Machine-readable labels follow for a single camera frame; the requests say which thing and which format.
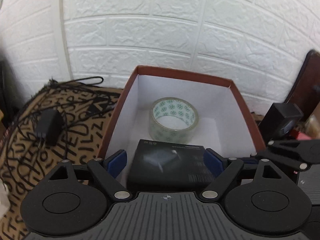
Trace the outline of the black power adapter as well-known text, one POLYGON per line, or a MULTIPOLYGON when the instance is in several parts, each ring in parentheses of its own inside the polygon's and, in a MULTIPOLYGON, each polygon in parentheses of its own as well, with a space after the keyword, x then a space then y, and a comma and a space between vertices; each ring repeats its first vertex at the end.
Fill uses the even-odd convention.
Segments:
POLYGON ((55 146, 62 132, 63 118, 56 109, 47 109, 41 112, 34 134, 48 146, 55 146))

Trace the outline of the black charger box large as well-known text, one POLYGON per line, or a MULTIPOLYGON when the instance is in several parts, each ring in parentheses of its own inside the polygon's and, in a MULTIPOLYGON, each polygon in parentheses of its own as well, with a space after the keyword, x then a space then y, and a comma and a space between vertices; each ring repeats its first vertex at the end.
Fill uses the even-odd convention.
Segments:
POLYGON ((139 192, 201 192, 214 180, 203 161, 204 147, 141 139, 126 178, 139 192))

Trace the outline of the brown shoe box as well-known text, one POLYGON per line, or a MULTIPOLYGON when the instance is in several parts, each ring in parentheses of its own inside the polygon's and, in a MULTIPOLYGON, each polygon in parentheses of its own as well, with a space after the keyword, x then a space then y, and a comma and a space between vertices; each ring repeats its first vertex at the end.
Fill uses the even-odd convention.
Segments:
POLYGON ((206 148, 225 158, 265 148, 235 83, 138 66, 117 102, 99 157, 126 151, 116 179, 132 191, 196 191, 214 179, 203 163, 206 148))

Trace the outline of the clear packing tape roll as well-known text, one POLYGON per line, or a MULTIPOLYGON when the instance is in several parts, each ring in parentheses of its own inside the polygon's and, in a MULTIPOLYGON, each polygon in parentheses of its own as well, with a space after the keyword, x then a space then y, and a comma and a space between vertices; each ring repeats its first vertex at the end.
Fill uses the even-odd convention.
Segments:
POLYGON ((149 135, 155 141, 187 144, 199 123, 196 108, 179 98, 161 98, 149 112, 149 135))

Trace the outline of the dark brown shoe box lid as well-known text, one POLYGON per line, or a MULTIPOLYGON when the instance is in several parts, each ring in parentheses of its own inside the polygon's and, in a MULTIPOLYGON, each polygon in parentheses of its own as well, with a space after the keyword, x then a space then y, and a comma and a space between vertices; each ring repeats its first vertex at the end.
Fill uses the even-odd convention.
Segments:
POLYGON ((310 115, 319 103, 319 52, 310 50, 285 102, 295 103, 310 115))

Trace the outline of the black charger box upright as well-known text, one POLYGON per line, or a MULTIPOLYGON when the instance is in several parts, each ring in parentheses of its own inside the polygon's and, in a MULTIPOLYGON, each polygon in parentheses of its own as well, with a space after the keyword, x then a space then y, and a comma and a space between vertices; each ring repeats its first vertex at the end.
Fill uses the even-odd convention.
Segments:
POLYGON ((264 143, 287 135, 302 117, 295 103, 273 103, 258 125, 264 143))

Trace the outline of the letter pattern tan rug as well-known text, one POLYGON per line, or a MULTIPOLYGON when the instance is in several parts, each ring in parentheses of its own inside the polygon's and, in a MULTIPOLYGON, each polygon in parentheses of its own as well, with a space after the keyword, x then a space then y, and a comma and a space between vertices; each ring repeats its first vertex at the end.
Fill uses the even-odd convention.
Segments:
POLYGON ((50 80, 19 111, 1 140, 1 185, 9 201, 1 239, 23 239, 25 196, 60 161, 85 164, 98 156, 121 90, 101 77, 50 80))

